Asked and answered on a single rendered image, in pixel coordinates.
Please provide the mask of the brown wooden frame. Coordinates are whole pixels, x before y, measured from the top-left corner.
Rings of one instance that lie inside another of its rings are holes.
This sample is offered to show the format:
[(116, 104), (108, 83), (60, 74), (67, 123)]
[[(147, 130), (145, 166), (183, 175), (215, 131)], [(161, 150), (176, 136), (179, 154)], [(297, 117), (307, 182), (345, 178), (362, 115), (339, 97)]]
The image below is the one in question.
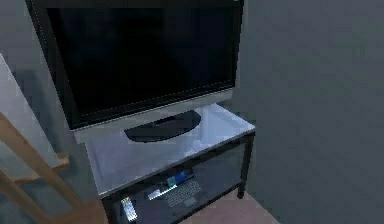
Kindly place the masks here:
[(19, 187), (21, 181), (13, 180), (0, 169), (0, 192), (15, 203), (36, 224), (109, 224), (100, 199), (85, 203), (39, 155), (37, 150), (0, 112), (0, 141), (4, 142), (34, 172), (31, 180), (40, 177), (55, 189), (73, 209), (58, 216), (48, 215), (24, 190)]

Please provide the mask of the black glass-topped television stand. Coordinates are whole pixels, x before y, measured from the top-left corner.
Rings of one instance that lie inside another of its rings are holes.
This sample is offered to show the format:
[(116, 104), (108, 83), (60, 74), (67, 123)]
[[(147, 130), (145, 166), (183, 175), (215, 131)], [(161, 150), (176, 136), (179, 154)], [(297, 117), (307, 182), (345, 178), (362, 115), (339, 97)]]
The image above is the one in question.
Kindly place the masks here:
[[(217, 104), (197, 113), (197, 127), (164, 141), (135, 142), (118, 131), (85, 143), (109, 224), (178, 224), (234, 189), (244, 196), (255, 126)], [(201, 192), (174, 207), (162, 197), (148, 199), (160, 182), (186, 169)], [(126, 197), (138, 216), (133, 222), (121, 204)]]

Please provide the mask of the grey remote control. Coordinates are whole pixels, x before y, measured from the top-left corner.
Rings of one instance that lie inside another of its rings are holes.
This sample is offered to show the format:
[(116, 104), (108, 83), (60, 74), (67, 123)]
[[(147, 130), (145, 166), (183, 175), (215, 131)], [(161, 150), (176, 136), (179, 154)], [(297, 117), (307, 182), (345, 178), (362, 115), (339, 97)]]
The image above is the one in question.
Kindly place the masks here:
[(130, 200), (130, 198), (126, 197), (126, 198), (122, 199), (121, 204), (122, 204), (123, 210), (125, 212), (125, 215), (126, 215), (128, 221), (129, 222), (135, 221), (138, 218), (138, 216), (136, 214), (136, 211), (134, 209), (133, 203)]

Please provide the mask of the black flat television set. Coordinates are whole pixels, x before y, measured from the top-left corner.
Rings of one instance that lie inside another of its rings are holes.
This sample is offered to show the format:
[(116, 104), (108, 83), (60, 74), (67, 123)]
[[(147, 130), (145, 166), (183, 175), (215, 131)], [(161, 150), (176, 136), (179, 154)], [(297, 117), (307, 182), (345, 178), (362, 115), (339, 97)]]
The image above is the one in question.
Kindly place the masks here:
[(79, 143), (231, 98), (244, 0), (24, 0)]

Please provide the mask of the open grey black laptop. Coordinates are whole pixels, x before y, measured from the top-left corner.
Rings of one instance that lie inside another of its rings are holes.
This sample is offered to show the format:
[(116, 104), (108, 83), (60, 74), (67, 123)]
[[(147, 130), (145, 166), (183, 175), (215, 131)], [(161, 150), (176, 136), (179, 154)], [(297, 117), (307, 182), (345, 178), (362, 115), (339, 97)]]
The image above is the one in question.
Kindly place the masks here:
[(162, 197), (170, 207), (174, 207), (201, 191), (202, 187), (196, 181), (194, 171), (186, 169), (160, 182), (158, 188), (148, 194), (148, 199)]

